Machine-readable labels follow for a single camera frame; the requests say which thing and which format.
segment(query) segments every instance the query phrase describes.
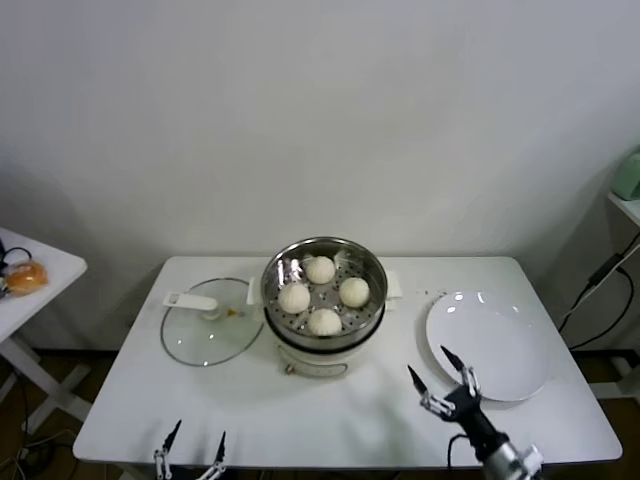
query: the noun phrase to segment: white wall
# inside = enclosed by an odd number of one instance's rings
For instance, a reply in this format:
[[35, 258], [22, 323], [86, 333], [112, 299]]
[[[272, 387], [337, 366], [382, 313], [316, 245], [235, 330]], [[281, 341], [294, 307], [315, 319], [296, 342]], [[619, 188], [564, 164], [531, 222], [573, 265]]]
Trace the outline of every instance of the white wall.
[[555, 286], [550, 267], [585, 219], [585, 255], [608, 255], [590, 207], [640, 139], [638, 18], [622, 0], [3, 2], [0, 221], [91, 269], [29, 338], [115, 348], [166, 257], [314, 234], [516, 255], [568, 301], [589, 265]]

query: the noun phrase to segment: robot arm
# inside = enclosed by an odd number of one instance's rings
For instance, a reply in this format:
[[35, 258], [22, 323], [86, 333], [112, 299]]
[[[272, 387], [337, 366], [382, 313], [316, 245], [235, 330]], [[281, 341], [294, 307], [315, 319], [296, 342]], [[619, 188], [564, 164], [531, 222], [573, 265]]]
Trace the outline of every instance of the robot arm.
[[540, 479], [540, 452], [535, 446], [520, 452], [509, 441], [507, 434], [495, 429], [480, 409], [480, 385], [473, 368], [465, 366], [447, 348], [441, 348], [454, 368], [460, 372], [462, 385], [445, 398], [439, 398], [429, 393], [420, 377], [409, 367], [413, 384], [421, 395], [420, 405], [445, 422], [455, 422], [462, 427], [488, 479]]

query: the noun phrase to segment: white table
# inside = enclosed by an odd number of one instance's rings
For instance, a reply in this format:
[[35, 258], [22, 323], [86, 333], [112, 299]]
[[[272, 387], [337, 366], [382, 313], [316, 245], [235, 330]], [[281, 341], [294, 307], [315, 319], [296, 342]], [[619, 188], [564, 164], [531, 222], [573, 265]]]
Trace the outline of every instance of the white table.
[[[47, 268], [49, 278], [49, 284], [35, 293], [24, 297], [9, 296], [0, 299], [0, 355], [49, 396], [29, 416], [28, 433], [34, 433], [56, 408], [61, 408], [83, 421], [91, 404], [73, 395], [71, 390], [89, 373], [89, 368], [78, 365], [64, 381], [58, 383], [38, 364], [38, 355], [14, 334], [33, 315], [80, 277], [87, 269], [87, 264], [80, 257], [3, 228], [0, 228], [0, 238], [7, 250], [12, 247], [23, 247], [29, 250], [34, 260], [41, 262]], [[7, 259], [9, 262], [12, 258], [19, 259], [21, 253], [15, 252], [10, 255], [11, 257]], [[0, 392], [0, 399], [11, 388], [14, 381], [15, 378], [12, 376], [5, 382]]]
[[[160, 343], [162, 299], [216, 277], [249, 279], [266, 258], [174, 257], [151, 289], [74, 444], [87, 461], [150, 463], [178, 419], [172, 463], [213, 461], [223, 430], [231, 466], [425, 468], [446, 465], [459, 433], [418, 405], [407, 364], [434, 393], [453, 383], [425, 354], [426, 306], [442, 290], [510, 296], [537, 315], [549, 347], [550, 378], [532, 399], [486, 402], [485, 412], [519, 447], [535, 443], [547, 463], [613, 460], [621, 445], [519, 265], [509, 258], [382, 258], [403, 290], [395, 311], [366, 344], [367, 361], [344, 378], [286, 376], [265, 326], [245, 353], [210, 368], [173, 361]], [[475, 466], [468, 445], [453, 464]]]

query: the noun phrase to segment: pot handle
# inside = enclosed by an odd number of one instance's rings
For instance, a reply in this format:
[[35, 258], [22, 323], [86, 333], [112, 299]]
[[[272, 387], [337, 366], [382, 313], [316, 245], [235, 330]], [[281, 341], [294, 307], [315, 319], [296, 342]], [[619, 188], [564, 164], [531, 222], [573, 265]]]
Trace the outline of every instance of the pot handle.
[[397, 300], [402, 298], [402, 289], [396, 272], [385, 270], [384, 273], [387, 275], [386, 309], [387, 312], [391, 312], [396, 309]]
[[252, 307], [251, 318], [259, 323], [264, 323], [264, 312], [262, 305], [262, 294], [260, 293], [260, 279], [251, 277], [249, 289], [247, 290], [247, 305]]

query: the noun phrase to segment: green object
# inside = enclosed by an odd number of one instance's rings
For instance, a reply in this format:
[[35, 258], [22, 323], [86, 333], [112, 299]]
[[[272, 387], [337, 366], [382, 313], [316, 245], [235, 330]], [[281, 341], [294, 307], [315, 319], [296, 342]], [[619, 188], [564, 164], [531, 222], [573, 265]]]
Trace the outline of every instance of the green object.
[[611, 191], [623, 200], [640, 199], [640, 151], [636, 150], [620, 164]]

